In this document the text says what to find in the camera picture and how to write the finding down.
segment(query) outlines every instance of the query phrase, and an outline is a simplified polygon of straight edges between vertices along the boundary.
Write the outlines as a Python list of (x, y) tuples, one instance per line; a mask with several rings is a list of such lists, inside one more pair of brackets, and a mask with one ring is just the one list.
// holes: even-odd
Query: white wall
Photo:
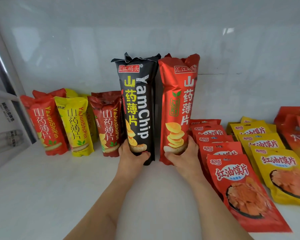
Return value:
[(300, 0), (0, 0), (0, 32), (27, 95), (119, 89), (126, 51), (198, 53), (192, 118), (300, 105)]

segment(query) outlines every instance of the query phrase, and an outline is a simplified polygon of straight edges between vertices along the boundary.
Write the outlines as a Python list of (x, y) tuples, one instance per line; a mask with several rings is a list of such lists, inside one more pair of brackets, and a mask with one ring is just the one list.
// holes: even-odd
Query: tall black snack package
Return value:
[(160, 54), (149, 58), (113, 59), (120, 80), (124, 118), (130, 150), (135, 155), (144, 151), (151, 157), (144, 165), (155, 160), (153, 83), (158, 71)]

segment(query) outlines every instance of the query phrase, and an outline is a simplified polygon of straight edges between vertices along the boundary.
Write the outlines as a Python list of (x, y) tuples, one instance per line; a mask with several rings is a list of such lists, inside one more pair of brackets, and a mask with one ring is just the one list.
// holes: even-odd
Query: small yellow snack package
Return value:
[[(88, 94), (81, 94), (80, 97), (83, 97), (85, 99), (88, 99)], [(95, 143), (98, 138), (98, 131), (97, 131), (97, 126), (96, 126), (96, 120), (94, 118), (94, 113), (92, 110), (92, 107), (90, 103), (88, 103), (87, 111), (86, 111), (86, 116), (87, 116), (87, 121), (88, 121), (88, 126), (89, 126), (89, 131), (90, 131), (90, 136), (92, 143)]]
[(250, 160), (254, 172), (259, 177), (260, 181), (263, 182), (260, 170), (254, 160), (250, 146), (286, 149), (278, 133), (238, 135), (238, 137)]
[(237, 141), (239, 141), (238, 135), (242, 134), (271, 133), (271, 130), (269, 129), (264, 120), (258, 120), (250, 123), (231, 124), (231, 128)]
[(55, 96), (56, 106), (62, 118), (72, 155), (88, 156), (93, 150), (86, 110), (88, 100), (84, 97), (64, 98)]
[(272, 198), (280, 204), (300, 205), (300, 158), (294, 151), (251, 146)]
[(67, 98), (76, 98), (76, 97), (79, 97), (79, 95), (77, 94), (76, 91), (70, 89), (70, 88), (65, 88), (65, 91), (66, 91), (66, 97)]
[(225, 129), (225, 132), (227, 133), (227, 135), (232, 135), (233, 139), (235, 141), (237, 141), (236, 137), (235, 137), (235, 134), (233, 133), (233, 130), (231, 128), (231, 125), (232, 124), (240, 124), (240, 122), (228, 122), (227, 124), (227, 128)]
[[(241, 118), (241, 123), (249, 123), (249, 122), (255, 122), (255, 121), (258, 121), (258, 120), (252, 119), (252, 118), (249, 118), (246, 116), (242, 116), (242, 118)], [(273, 133), (277, 132), (277, 126), (275, 124), (267, 124), (267, 126)]]

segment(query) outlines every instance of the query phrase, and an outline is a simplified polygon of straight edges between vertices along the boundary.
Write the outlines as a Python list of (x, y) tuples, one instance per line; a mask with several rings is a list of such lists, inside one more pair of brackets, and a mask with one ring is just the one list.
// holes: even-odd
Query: yellow flat snack packet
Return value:
[(88, 100), (84, 97), (54, 97), (67, 134), (72, 155), (88, 156), (93, 150), (86, 110)]
[(231, 128), (237, 141), (239, 141), (238, 135), (241, 134), (271, 133), (271, 130), (269, 129), (264, 120), (258, 120), (250, 123), (231, 124)]
[[(241, 118), (241, 123), (249, 123), (249, 122), (255, 122), (255, 121), (258, 121), (258, 120), (252, 119), (252, 118), (249, 118), (246, 116), (242, 116), (242, 118)], [(273, 133), (277, 132), (277, 126), (275, 124), (267, 124), (267, 126)]]
[(277, 133), (238, 135), (238, 137), (250, 160), (254, 172), (259, 177), (260, 181), (263, 183), (260, 170), (252, 155), (250, 146), (286, 149), (284, 144), (282, 143)]
[[(90, 96), (90, 95), (87, 95), (87, 94), (80, 95), (80, 97), (83, 97), (85, 99), (88, 99), (88, 96)], [(96, 120), (94, 118), (94, 113), (93, 113), (90, 103), (88, 103), (88, 106), (87, 106), (86, 116), (87, 116), (91, 140), (92, 140), (92, 143), (95, 143), (98, 138), (98, 131), (97, 131), (97, 126), (96, 126)]]
[(251, 146), (272, 198), (280, 204), (300, 205), (300, 158), (294, 151)]
[(70, 88), (65, 88), (65, 91), (66, 91), (66, 97), (67, 98), (76, 98), (76, 97), (79, 97), (79, 95), (77, 94), (76, 91), (70, 89)]
[(236, 137), (235, 134), (233, 133), (233, 130), (231, 128), (232, 124), (239, 124), (240, 122), (228, 122), (227, 124), (227, 128), (225, 129), (225, 132), (227, 133), (227, 135), (232, 135), (233, 139), (236, 141)]

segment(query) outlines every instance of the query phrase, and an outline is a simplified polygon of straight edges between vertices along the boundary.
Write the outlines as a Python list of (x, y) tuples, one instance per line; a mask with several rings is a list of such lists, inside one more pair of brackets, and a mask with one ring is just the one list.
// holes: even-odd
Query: white shelf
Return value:
[[(88, 157), (46, 156), (39, 142), (0, 168), (0, 240), (62, 239), (112, 181), (119, 158), (103, 157), (99, 142)], [(300, 239), (300, 207), (276, 204), (293, 234), (255, 239)], [(172, 166), (145, 166), (123, 204), (118, 240), (201, 239), (189, 186)]]

